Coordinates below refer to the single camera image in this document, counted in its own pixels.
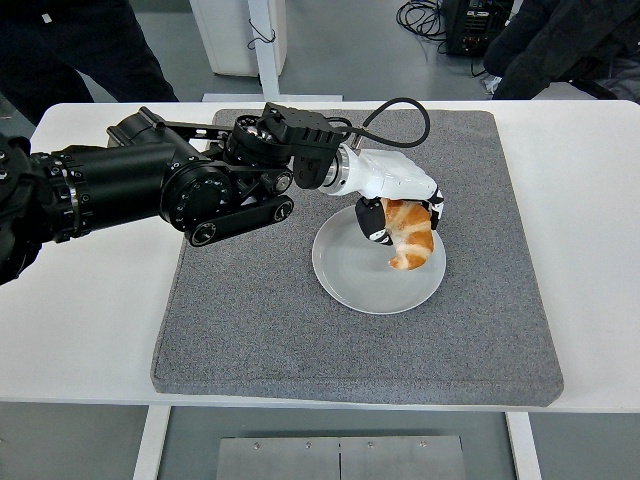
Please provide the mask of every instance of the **metal plate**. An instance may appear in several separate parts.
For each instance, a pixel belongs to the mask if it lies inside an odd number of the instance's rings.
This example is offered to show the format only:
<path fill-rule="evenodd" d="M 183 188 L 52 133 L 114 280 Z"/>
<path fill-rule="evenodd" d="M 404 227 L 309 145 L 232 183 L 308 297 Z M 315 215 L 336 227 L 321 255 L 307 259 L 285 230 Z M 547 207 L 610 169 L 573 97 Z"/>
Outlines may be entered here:
<path fill-rule="evenodd" d="M 217 480 L 340 480 L 338 438 L 223 438 Z"/>
<path fill-rule="evenodd" d="M 224 438 L 217 480 L 465 480 L 458 436 Z"/>
<path fill-rule="evenodd" d="M 341 438 L 342 480 L 465 480 L 460 437 Z"/>

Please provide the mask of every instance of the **cable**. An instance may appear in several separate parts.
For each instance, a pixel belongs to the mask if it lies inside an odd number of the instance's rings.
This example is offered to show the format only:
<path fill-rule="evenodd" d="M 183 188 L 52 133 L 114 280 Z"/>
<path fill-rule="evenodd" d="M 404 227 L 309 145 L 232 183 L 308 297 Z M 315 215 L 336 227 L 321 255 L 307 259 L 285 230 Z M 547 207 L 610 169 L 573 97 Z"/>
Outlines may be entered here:
<path fill-rule="evenodd" d="M 441 52 L 440 51 L 440 47 L 442 47 L 442 45 L 446 45 L 447 41 L 446 40 L 442 40 L 442 42 L 440 42 L 440 44 L 438 45 L 438 48 L 436 49 L 436 52 L 438 52 L 440 55 L 449 55 L 449 52 Z"/>
<path fill-rule="evenodd" d="M 418 13 L 419 18 L 411 18 L 414 13 Z M 405 30 L 427 40 L 445 40 L 439 0 L 413 0 L 405 3 L 396 12 L 396 22 Z"/>
<path fill-rule="evenodd" d="M 378 115 L 380 115 L 387 108 L 389 108 L 391 105 L 395 105 L 396 103 L 408 103 L 410 105 L 413 105 L 422 114 L 422 118 L 424 120 L 424 132 L 423 132 L 422 136 L 419 139 L 414 140 L 412 142 L 396 142 L 394 140 L 389 140 L 387 138 L 379 137 L 378 135 L 375 135 L 375 134 L 369 132 L 366 129 L 369 126 L 369 124 L 373 120 L 375 120 L 375 118 Z M 413 98 L 398 97 L 398 98 L 393 98 L 393 99 L 389 100 L 388 102 L 383 103 L 377 109 L 375 109 L 373 111 L 373 113 L 371 113 L 371 115 L 369 115 L 365 119 L 365 121 L 362 122 L 362 128 L 347 126 L 347 127 L 339 127 L 338 130 L 340 130 L 341 132 L 355 133 L 358 136 L 369 138 L 369 139 L 373 140 L 374 142 L 378 142 L 378 143 L 381 143 L 383 145 L 389 145 L 390 147 L 412 148 L 412 147 L 417 147 L 418 145 L 420 145 L 429 136 L 429 131 L 431 130 L 431 119 L 429 118 L 429 113 L 427 112 L 427 110 L 419 102 L 417 102 Z"/>
<path fill-rule="evenodd" d="M 340 123 L 344 123 L 347 127 L 352 127 L 353 124 L 351 123 L 351 121 L 348 118 L 344 118 L 344 117 L 325 117 L 325 120 L 329 123 L 331 122 L 340 122 Z M 342 137 L 342 140 L 340 140 L 340 143 L 342 142 L 346 142 L 347 139 L 351 136 L 350 132 L 346 132 L 344 134 L 344 136 Z"/>
<path fill-rule="evenodd" d="M 257 37 L 251 39 L 251 41 L 249 43 L 247 43 L 247 48 L 249 50 L 255 50 L 256 49 L 255 43 L 258 40 L 260 40 L 263 43 L 273 43 L 273 42 L 276 41 L 276 32 L 275 32 L 275 30 L 273 28 L 271 29 L 271 38 L 267 38 L 262 33 L 260 33 L 258 31 L 258 29 L 253 25 L 253 23 L 251 23 L 251 19 L 249 19 L 249 25 L 251 25 L 251 28 L 253 29 L 253 31 L 258 34 Z"/>
<path fill-rule="evenodd" d="M 504 5 L 502 5 L 500 0 L 489 1 L 489 2 L 486 2 L 486 3 L 488 5 L 490 5 L 490 6 L 499 7 L 504 13 L 506 13 L 507 14 L 507 22 L 510 21 L 515 15 L 515 13 L 513 13 L 511 10 L 508 10 Z"/>
<path fill-rule="evenodd" d="M 473 56 L 469 56 L 469 58 L 471 59 L 471 76 L 473 78 L 478 78 L 480 75 L 484 75 L 485 73 L 487 73 L 486 70 L 482 70 L 480 73 L 474 73 L 474 71 L 473 71 Z"/>

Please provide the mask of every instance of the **white table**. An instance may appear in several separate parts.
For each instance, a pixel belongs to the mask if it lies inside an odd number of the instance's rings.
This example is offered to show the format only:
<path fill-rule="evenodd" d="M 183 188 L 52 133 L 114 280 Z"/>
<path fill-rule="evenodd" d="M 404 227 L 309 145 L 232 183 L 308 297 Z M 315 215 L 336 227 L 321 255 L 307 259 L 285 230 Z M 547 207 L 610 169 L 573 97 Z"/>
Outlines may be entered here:
<path fill-rule="evenodd" d="M 297 103 L 310 110 L 377 102 Z M 221 108 L 148 104 L 172 121 Z M 426 102 L 494 114 L 565 389 L 546 408 L 361 405 L 157 393 L 153 348 L 182 235 L 152 218 L 46 244 L 0 287 L 0 401 L 150 405 L 135 478 L 153 478 L 171 405 L 506 411 L 519 478 L 540 478 L 526 413 L 640 412 L 640 107 L 628 102 Z M 33 151 L 105 146 L 137 104 L 59 105 Z"/>

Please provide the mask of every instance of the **person's leg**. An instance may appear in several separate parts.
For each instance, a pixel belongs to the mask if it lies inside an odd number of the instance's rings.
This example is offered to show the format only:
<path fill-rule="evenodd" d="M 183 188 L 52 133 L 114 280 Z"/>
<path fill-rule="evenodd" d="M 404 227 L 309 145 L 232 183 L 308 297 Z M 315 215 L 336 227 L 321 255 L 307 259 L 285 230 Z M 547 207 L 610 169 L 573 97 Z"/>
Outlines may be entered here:
<path fill-rule="evenodd" d="M 34 125 L 52 105 L 93 101 L 78 72 L 42 40 L 41 26 L 37 18 L 0 18 L 0 92 Z"/>
<path fill-rule="evenodd" d="M 87 0 L 51 17 L 45 38 L 58 56 L 117 101 L 178 101 L 127 0 Z"/>
<path fill-rule="evenodd" d="M 614 59 L 610 75 L 595 82 L 620 100 L 640 103 L 640 53 Z"/>

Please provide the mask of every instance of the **black cable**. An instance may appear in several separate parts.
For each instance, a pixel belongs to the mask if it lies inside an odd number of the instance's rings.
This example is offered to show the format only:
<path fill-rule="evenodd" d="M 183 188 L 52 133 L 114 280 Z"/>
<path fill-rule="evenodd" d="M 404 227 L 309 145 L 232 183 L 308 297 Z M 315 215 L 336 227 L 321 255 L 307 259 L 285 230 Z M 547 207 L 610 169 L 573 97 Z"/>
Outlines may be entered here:
<path fill-rule="evenodd" d="M 261 32 L 258 31 L 258 29 L 253 25 L 253 23 L 251 23 L 251 19 L 249 19 L 249 25 L 251 25 L 251 28 L 253 29 L 253 31 L 258 34 L 257 37 L 251 39 L 251 41 L 247 43 L 247 48 L 249 50 L 256 49 L 255 43 L 258 40 L 260 40 L 263 43 L 273 43 L 276 41 L 276 31 L 273 28 L 271 29 L 271 38 L 267 38 Z"/>
<path fill-rule="evenodd" d="M 440 44 L 438 45 L 438 48 L 436 49 L 436 52 L 438 52 L 440 55 L 449 55 L 449 52 L 441 52 L 440 51 L 440 47 L 442 47 L 442 45 L 446 45 L 447 41 L 446 40 L 442 40 L 440 42 Z"/>
<path fill-rule="evenodd" d="M 504 5 L 502 5 L 502 3 L 500 3 L 500 0 L 492 1 L 491 3 L 489 3 L 489 5 L 499 7 L 504 13 L 506 13 L 507 21 L 511 20 L 511 18 L 515 15 L 511 10 L 508 10 Z"/>
<path fill-rule="evenodd" d="M 380 115 L 387 108 L 389 108 L 391 105 L 395 105 L 396 103 L 408 103 L 410 105 L 413 105 L 422 114 L 422 118 L 424 120 L 424 133 L 422 134 L 422 136 L 419 139 L 414 140 L 412 142 L 396 142 L 394 140 L 389 140 L 387 138 L 379 137 L 378 135 L 375 135 L 375 134 L 369 132 L 368 130 L 366 130 L 366 127 L 368 127 L 369 124 L 378 115 Z M 381 143 L 383 145 L 389 145 L 390 147 L 412 148 L 412 147 L 417 147 L 418 145 L 420 145 L 429 136 L 429 131 L 431 130 L 431 119 L 429 118 L 429 113 L 427 112 L 427 110 L 419 102 L 417 102 L 413 98 L 398 97 L 398 98 L 393 98 L 393 99 L 389 100 L 388 102 L 383 103 L 377 109 L 375 109 L 373 111 L 373 113 L 371 113 L 371 115 L 369 115 L 365 119 L 365 121 L 362 122 L 362 128 L 358 128 L 358 127 L 339 127 L 339 130 L 341 132 L 355 133 L 356 135 L 361 135 L 363 137 L 366 137 L 366 138 L 369 138 L 369 139 L 373 140 L 374 142 L 378 142 L 378 143 Z"/>
<path fill-rule="evenodd" d="M 419 17 L 411 18 L 416 13 Z M 396 12 L 396 22 L 405 30 L 427 40 L 445 39 L 442 8 L 438 0 L 412 0 L 405 3 Z"/>

